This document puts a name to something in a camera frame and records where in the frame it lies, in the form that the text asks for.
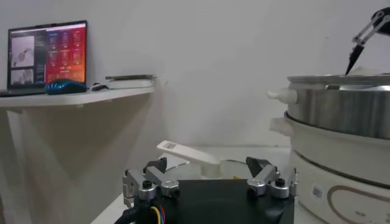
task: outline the computer mouse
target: computer mouse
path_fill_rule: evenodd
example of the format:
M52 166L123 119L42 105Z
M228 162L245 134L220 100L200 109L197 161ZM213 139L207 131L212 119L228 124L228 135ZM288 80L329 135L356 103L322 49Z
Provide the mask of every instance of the computer mouse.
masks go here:
M58 95L68 93L83 93L87 91L87 87L84 83L71 79L57 79L46 84L44 90L48 95Z

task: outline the white cooker base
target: white cooker base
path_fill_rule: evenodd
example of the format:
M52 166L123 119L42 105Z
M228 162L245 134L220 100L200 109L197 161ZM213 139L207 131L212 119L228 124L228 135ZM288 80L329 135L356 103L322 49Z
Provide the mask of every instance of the white cooker base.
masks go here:
M389 189L327 172L295 152L291 165L299 174L299 201L320 219L331 224L390 223Z

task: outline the wall-mounted shelf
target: wall-mounted shelf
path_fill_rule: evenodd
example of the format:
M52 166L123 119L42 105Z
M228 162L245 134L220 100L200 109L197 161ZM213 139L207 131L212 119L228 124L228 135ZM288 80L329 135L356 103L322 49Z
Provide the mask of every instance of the wall-mounted shelf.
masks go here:
M122 97L130 97L153 92L151 88L135 89L105 89L96 92L74 93L64 95L33 95L20 97L0 97L0 107L22 108L22 107L52 107L83 105L107 100L114 100Z

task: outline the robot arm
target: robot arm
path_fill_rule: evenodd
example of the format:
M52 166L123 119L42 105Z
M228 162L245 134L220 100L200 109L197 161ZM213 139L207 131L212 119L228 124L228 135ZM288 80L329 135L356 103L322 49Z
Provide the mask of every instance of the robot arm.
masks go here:
M390 8L385 8L376 12L371 21L358 33L357 36L352 39L352 41L356 43L356 46L350 54L346 75L348 75L356 61L359 59L359 56L364 50L364 45L375 33L390 34L389 27L386 26L388 22L390 22ZM364 38L362 38L371 26L374 28Z

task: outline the laptop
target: laptop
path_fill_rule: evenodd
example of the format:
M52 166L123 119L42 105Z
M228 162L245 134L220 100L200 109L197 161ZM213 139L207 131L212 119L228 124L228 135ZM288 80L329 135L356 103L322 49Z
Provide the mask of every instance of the laptop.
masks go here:
M10 29L7 90L0 97L44 94L57 79L85 84L86 49L86 21Z

